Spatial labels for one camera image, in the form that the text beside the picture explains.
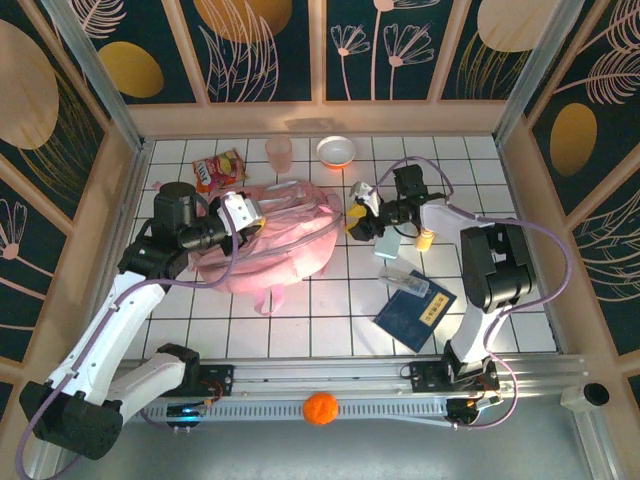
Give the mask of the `pink backpack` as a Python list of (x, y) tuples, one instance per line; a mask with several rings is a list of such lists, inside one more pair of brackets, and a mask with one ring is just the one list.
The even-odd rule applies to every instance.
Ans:
[(243, 192), (258, 203), (264, 219), (216, 290), (250, 294), (254, 311), (270, 316), (281, 308), (287, 286), (327, 266), (344, 223), (342, 200), (305, 180), (249, 186)]

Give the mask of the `light blue case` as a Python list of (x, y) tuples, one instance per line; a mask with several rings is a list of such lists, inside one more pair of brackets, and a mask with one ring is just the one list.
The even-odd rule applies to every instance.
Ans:
[(395, 260), (398, 257), (401, 237), (394, 231), (385, 233), (379, 237), (374, 245), (374, 254), (386, 260)]

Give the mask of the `clear pen pouch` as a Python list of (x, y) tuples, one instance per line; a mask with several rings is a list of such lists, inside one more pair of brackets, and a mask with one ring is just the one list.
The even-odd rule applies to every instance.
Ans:
[(380, 271), (378, 280), (419, 298), (424, 298), (429, 291), (429, 281), (414, 274), (385, 267)]

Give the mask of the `blue notebook yellow label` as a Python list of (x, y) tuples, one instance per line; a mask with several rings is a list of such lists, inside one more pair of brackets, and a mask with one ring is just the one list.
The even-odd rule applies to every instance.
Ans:
[(418, 270), (410, 273), (429, 281), (426, 296), (419, 298), (396, 289), (373, 323), (412, 352), (419, 353), (457, 296)]

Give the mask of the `red snack packet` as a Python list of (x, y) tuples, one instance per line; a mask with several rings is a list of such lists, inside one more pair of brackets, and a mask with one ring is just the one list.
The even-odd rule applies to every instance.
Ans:
[(210, 193), (248, 178), (244, 159), (235, 148), (196, 160), (192, 168), (198, 193)]

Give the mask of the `white orange bowl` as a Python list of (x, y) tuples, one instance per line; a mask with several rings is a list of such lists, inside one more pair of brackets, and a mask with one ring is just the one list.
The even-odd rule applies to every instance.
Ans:
[(319, 161), (330, 169), (342, 169), (356, 157), (356, 146), (343, 136), (329, 136), (321, 139), (316, 147)]

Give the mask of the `pink plastic cup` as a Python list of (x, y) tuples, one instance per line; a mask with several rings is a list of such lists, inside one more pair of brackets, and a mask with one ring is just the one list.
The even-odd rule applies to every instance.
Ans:
[(275, 136), (265, 143), (268, 161), (277, 174), (287, 173), (292, 165), (293, 145), (286, 136)]

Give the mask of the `black electronics board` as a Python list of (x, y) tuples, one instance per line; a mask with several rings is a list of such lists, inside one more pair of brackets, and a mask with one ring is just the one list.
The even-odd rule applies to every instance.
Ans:
[(207, 407), (203, 401), (171, 403), (166, 408), (166, 424), (175, 433), (190, 433), (199, 425)]
[(465, 428), (467, 430), (485, 430), (504, 422), (501, 417), (486, 424), (477, 424), (482, 411), (500, 405), (502, 399), (498, 395), (482, 396), (476, 398), (450, 398), (446, 401), (445, 420), (454, 430)]

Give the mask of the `orange ball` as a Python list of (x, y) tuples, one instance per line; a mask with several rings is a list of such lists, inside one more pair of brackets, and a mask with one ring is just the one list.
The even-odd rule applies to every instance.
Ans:
[(303, 417), (311, 425), (327, 425), (333, 422), (339, 414), (336, 398), (325, 392), (311, 395), (303, 404)]

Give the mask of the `white block black knob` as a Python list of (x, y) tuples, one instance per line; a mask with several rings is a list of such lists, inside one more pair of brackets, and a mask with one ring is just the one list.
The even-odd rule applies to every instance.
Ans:
[(560, 399), (560, 404), (574, 412), (587, 412), (606, 405), (610, 400), (608, 389), (600, 383), (585, 383), (567, 387)]

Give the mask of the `aluminium side rail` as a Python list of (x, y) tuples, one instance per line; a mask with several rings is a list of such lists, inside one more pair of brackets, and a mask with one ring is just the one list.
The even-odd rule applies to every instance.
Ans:
[[(518, 218), (540, 225), (561, 240), (565, 240), (561, 205), (535, 143), (527, 136), (520, 139), (511, 137), (509, 142), (500, 148), (500, 154)], [(562, 249), (548, 235), (527, 230), (526, 236), (538, 277), (538, 295), (548, 295), (554, 292), (564, 279), (565, 256)], [(521, 351), (568, 351), (556, 306), (557, 302), (551, 301), (511, 316)]]

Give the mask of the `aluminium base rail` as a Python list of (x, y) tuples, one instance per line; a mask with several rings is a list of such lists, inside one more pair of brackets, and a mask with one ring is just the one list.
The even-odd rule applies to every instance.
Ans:
[[(578, 355), (503, 355), (497, 366), (502, 395), (514, 384), (521, 396), (559, 393), (585, 382), (586, 360)], [(303, 400), (316, 392), (339, 399), (394, 398), (413, 394), (408, 356), (302, 359), (236, 359), (231, 397), (235, 400)]]

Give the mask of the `aluminium corner post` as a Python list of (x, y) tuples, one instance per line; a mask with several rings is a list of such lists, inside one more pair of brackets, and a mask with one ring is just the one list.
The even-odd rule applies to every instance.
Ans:
[(504, 149), (525, 107), (575, 24), (583, 5), (584, 0), (559, 0), (537, 45), (525, 63), (493, 132), (493, 139), (499, 151)]
[(124, 0), (38, 0), (62, 43), (66, 44), (93, 85), (127, 144), (135, 153), (142, 149), (141, 135), (129, 114), (93, 40), (107, 40), (126, 17)]

